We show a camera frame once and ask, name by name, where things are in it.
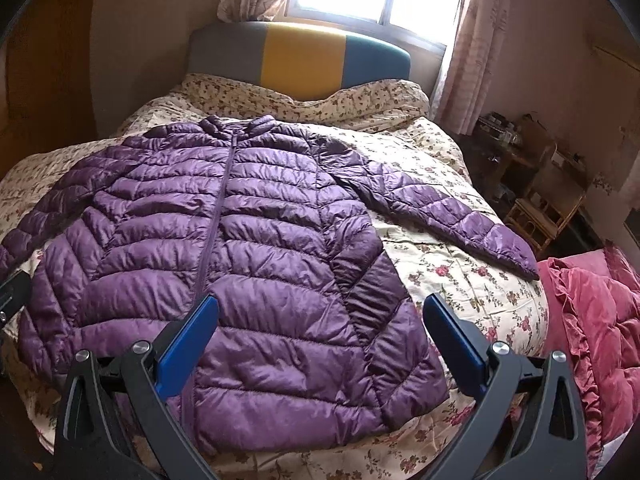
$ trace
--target floral bedsheet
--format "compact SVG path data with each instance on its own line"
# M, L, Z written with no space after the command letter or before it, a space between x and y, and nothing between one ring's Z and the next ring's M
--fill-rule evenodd
M372 160L413 173L499 221L471 186L460 149L436 124L424 118L427 111L427 97L417 84L408 81L374 82L341 90L326 100L297 102L257 86L189 74L170 94L133 114L117 137L32 155L18 163L0 182L0 236L17 225L80 158L157 124L197 121L211 114L236 119L271 114L279 120L309 123L323 135L338 137ZM428 232L393 224L374 212L370 215L418 311L428 294L438 292L459 317L474 322L487 339L507 341L520 353L542 351L548 310L540 282L526 282ZM33 273L43 250L35 251L23 269ZM59 397L19 361L16 322L5 332L5 367L41 442L52 450ZM402 480L434 459L473 407L473 400L460 394L448 372L447 381L446 402L391 434L335 449L226 453L208 460L215 471L230 480ZM143 440L137 440L136 447L141 456L153 461Z

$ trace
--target multicolored headboard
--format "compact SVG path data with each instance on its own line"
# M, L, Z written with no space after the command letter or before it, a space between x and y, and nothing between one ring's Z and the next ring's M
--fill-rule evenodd
M361 34L283 22L213 23L190 39L188 72L252 83L300 101L409 79L409 53Z

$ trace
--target window frame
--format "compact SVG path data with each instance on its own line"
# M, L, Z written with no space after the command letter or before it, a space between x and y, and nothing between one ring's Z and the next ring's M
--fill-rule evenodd
M439 57L443 57L447 49L446 44L429 40L406 28L399 27L399 25L389 23L393 1L394 0L385 0L380 19L377 22L368 18L356 18L344 14L333 14L330 12L322 12L321 10L308 9L301 7L298 4L298 0L287 0L285 16L288 18L301 18L303 20L313 20L317 22L336 23L350 32L372 36L378 40L388 41L389 43L397 43L398 41L408 43L429 50Z

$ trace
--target metal screw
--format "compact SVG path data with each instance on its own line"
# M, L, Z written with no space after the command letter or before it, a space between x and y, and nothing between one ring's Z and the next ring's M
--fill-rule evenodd
M81 350L76 354L76 361L81 363L82 361L86 361L89 358L88 350Z
M566 361L566 355L561 350L554 350L551 353L551 357L554 361L558 361L559 363L564 363Z
M132 350L134 354L146 354L149 352L151 345L148 341L138 341L137 343L133 343Z
M497 341L491 345L492 350L498 355L507 355L509 353L509 345L507 343L503 343L502 341Z

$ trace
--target pink comforter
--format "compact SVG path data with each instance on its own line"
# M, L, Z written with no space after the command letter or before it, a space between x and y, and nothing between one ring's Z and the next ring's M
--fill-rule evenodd
M640 413L640 280L617 247L588 254L538 265L549 305L545 350L572 357L591 474L603 445Z

